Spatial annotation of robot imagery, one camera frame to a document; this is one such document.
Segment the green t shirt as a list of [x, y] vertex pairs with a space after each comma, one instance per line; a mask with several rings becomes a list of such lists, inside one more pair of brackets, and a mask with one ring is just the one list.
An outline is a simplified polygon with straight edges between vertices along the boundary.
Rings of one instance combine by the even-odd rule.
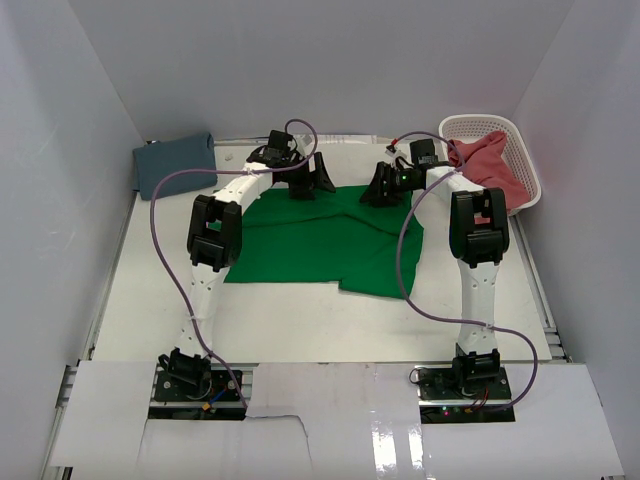
[[408, 215], [411, 198], [374, 208], [361, 186], [319, 191], [311, 201], [271, 189], [243, 215], [242, 249], [226, 277], [233, 284], [326, 283], [400, 299], [411, 292], [424, 229]]

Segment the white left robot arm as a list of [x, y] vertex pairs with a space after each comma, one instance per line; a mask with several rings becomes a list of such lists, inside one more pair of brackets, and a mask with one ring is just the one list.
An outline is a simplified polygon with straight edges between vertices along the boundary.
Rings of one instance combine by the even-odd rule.
[[333, 193], [314, 130], [293, 135], [289, 128], [273, 130], [265, 145], [229, 174], [233, 179], [221, 190], [194, 200], [187, 234], [191, 262], [190, 290], [179, 287], [188, 320], [175, 348], [159, 363], [188, 398], [204, 397], [211, 387], [211, 361], [228, 365], [211, 350], [214, 317], [222, 285], [242, 248], [243, 214], [276, 183], [288, 185], [289, 196], [312, 200], [317, 190]]

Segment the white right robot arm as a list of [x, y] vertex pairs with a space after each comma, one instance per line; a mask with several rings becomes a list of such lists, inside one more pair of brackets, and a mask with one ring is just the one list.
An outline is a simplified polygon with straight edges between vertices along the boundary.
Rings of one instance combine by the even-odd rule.
[[506, 199], [499, 188], [482, 187], [436, 155], [431, 139], [409, 144], [405, 155], [393, 140], [360, 201], [374, 207], [399, 204], [404, 194], [431, 189], [450, 207], [449, 247], [461, 278], [463, 323], [449, 374], [449, 387], [472, 399], [498, 378], [500, 354], [493, 330], [495, 283], [510, 239]]

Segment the pink t shirt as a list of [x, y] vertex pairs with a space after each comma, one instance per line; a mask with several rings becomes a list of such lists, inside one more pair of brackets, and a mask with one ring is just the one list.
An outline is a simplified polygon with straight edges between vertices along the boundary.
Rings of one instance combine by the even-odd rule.
[[455, 167], [464, 164], [463, 175], [485, 188], [503, 190], [508, 211], [527, 203], [531, 197], [502, 158], [507, 143], [505, 132], [495, 130], [473, 143], [452, 139], [447, 147], [449, 161]]

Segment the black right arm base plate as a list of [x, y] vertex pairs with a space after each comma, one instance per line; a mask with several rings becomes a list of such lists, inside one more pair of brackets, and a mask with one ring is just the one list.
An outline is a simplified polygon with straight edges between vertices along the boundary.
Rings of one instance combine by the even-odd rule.
[[513, 423], [510, 384], [504, 367], [494, 379], [459, 386], [452, 367], [415, 367], [408, 375], [417, 388], [423, 425]]

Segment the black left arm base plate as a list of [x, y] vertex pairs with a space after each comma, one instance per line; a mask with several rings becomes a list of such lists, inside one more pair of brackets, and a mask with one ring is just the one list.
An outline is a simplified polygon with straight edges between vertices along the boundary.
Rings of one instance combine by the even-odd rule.
[[158, 369], [148, 418], [151, 420], [242, 421], [246, 416], [240, 394], [224, 368], [214, 368], [199, 386]]

